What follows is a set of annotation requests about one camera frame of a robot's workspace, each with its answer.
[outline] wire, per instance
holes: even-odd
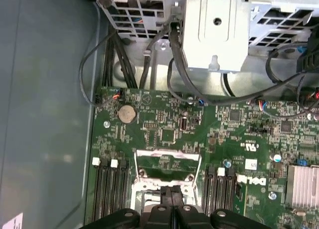
[[[168,31],[169,31],[169,23],[167,23],[164,26],[164,28],[157,35],[155,35],[155,37],[150,41],[150,43],[146,47],[146,50],[151,51],[153,45],[158,40],[163,38],[165,36],[165,34],[168,34]],[[143,89],[145,87],[145,83],[146,83],[146,79],[148,77],[150,65],[151,65],[151,56],[145,56],[144,57],[143,73],[141,75],[141,80],[140,80],[140,89]]]
[[[130,87],[131,88],[138,88],[138,85],[136,84],[136,81],[135,81],[135,77],[134,77],[134,73],[133,73],[133,69],[132,69],[132,65],[130,63],[130,60],[125,52],[125,49],[123,47],[123,43],[121,41],[121,38],[119,37],[119,35],[116,33],[113,37],[112,37],[112,40],[114,42],[114,45],[115,45],[115,49],[116,49],[116,52],[118,54],[118,57],[119,59],[122,58],[123,60],[123,63],[125,65],[125,68],[127,70],[127,73],[128,73],[128,78],[129,80],[131,81],[130,83]]]
[[[264,111],[264,109],[265,109],[266,106],[267,106],[267,102],[265,102],[264,105],[263,105],[263,108],[262,108],[263,111]]]
[[[235,97],[235,94],[233,93],[233,91],[230,88],[229,82],[228,82],[228,74],[227,73],[223,73],[221,75],[222,78],[222,86],[223,86],[223,90],[226,92],[226,94],[230,97]]]
[[[267,93],[271,93],[273,91],[276,91],[278,88],[287,85],[289,82],[291,82],[293,79],[299,77],[300,75],[305,74],[304,72],[300,72],[297,73],[293,76],[291,76],[290,78],[272,86],[269,87],[267,89],[261,90],[259,92],[256,93],[252,93],[246,96],[241,96],[241,97],[233,97],[230,99],[226,99],[226,100],[209,100],[205,95],[203,95],[196,87],[195,85],[192,83],[192,81],[190,80],[190,78],[188,77],[188,74],[186,72],[185,66],[184,66],[184,62],[183,62],[183,58],[182,58],[182,53],[180,50],[180,45],[178,42],[178,32],[177,32],[177,28],[176,27],[172,27],[171,32],[170,32],[170,44],[171,44],[171,48],[172,48],[172,52],[173,52],[173,56],[174,56],[174,60],[176,63],[176,67],[177,70],[180,74],[180,76],[182,77],[182,80],[184,82],[184,84],[187,86],[187,88],[197,97],[201,98],[202,100],[204,100],[206,103],[213,105],[213,106],[222,106],[222,105],[229,105],[229,104],[234,104],[234,103],[240,103],[240,102],[244,102],[247,100],[251,100],[251,99],[255,99],[255,98],[260,98],[262,96],[264,96]]]
[[[170,79],[171,79],[171,74],[172,74],[172,65],[174,62],[174,58],[172,58],[168,64],[168,71],[167,71],[167,88],[169,90],[169,92],[171,93],[171,95],[173,95],[174,98],[178,99],[181,102],[187,102],[187,103],[194,103],[196,102],[195,100],[188,100],[188,99],[184,99],[182,97],[180,97],[179,95],[177,95],[174,90],[171,87],[170,84]]]
[[[106,80],[109,87],[113,87],[113,65],[114,65],[114,43],[109,41],[109,52],[107,52]]]
[[[265,67],[266,67],[267,76],[270,78],[270,80],[273,83],[280,83],[282,81],[273,73],[273,71],[271,69],[270,62],[271,62],[272,58],[274,58],[279,51],[283,51],[283,50],[290,49],[290,48],[297,48],[300,46],[302,46],[302,47],[307,46],[307,43],[306,42],[296,42],[296,43],[287,44],[287,45],[284,45],[280,48],[275,49],[274,51],[272,51],[269,54]]]
[[[107,36],[105,36],[87,55],[85,55],[80,63],[79,66],[79,81],[80,81],[80,89],[82,92],[82,95],[85,99],[85,101],[87,101],[91,106],[93,107],[104,107],[107,104],[109,104],[110,101],[112,101],[113,99],[109,99],[107,100],[105,103],[102,104],[96,104],[94,102],[92,102],[89,97],[87,96],[85,89],[84,89],[84,83],[83,83],[83,67],[85,62],[88,60],[88,58],[105,42],[107,42],[113,35],[115,34],[115,31],[113,31],[112,33],[108,34]]]
[[[288,115],[288,116],[280,116],[280,115],[273,115],[273,114],[271,114],[269,112],[266,112],[264,109],[262,110],[263,113],[268,115],[269,117],[277,118],[277,119],[291,119],[291,118],[297,118],[297,117],[304,116],[304,115],[306,115],[308,113],[313,114],[313,112],[311,110],[319,105],[319,100],[316,100],[316,102],[313,103],[309,108],[306,108],[300,102],[300,93],[301,93],[301,89],[302,89],[302,85],[303,85],[304,80],[305,80],[305,76],[302,76],[300,81],[299,81],[298,87],[297,87],[297,100],[296,101],[297,101],[298,106],[302,109],[302,111],[300,113],[297,113],[297,114],[294,114],[294,115]]]

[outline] motherboard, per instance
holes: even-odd
[[[209,106],[193,95],[102,88],[91,145],[88,224],[121,208],[159,204],[178,185],[184,203],[229,209],[274,229],[319,229],[319,123],[270,118],[254,101]],[[267,111],[292,115],[295,102]]]

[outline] ram slot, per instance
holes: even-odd
[[[109,177],[109,167],[103,166],[103,185],[102,185],[102,205],[101,205],[101,216],[106,216],[106,199],[107,199],[107,185],[108,185],[108,177]]]
[[[116,211],[117,205],[117,199],[118,197],[122,197],[122,195],[119,195],[119,168],[112,168],[113,171],[113,180],[112,180],[112,202],[110,207],[110,213],[114,213]]]
[[[236,177],[228,176],[226,178],[226,197],[225,197],[225,208],[228,210],[233,210],[234,206],[234,194],[236,186]]]
[[[226,178],[224,176],[217,177],[217,195],[216,195],[216,209],[224,209],[225,207],[225,189]]]
[[[127,182],[129,180],[129,168],[127,162],[122,160],[119,166],[119,190],[115,210],[125,208],[126,206],[126,194],[127,194]]]
[[[216,189],[217,189],[217,175],[215,169],[209,167],[205,172],[204,191],[202,196],[202,208],[207,216],[213,212],[215,208]]]
[[[107,167],[108,173],[107,173],[107,179],[105,181],[105,203],[104,203],[104,216],[111,214],[112,209],[112,202],[113,202],[113,193],[115,191],[114,189],[114,177],[116,174],[116,171],[114,168],[111,168],[110,166]]]
[[[103,167],[99,166],[96,172],[95,188],[94,188],[94,204],[92,220],[96,221],[101,217],[101,185],[103,181]]]

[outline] heatsink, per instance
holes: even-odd
[[[293,208],[319,208],[319,168],[288,167],[286,203]]]

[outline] gray metal panel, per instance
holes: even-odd
[[[0,9],[0,228],[19,213],[23,229],[78,227],[89,107],[77,70],[96,10],[83,0],[0,0]]]

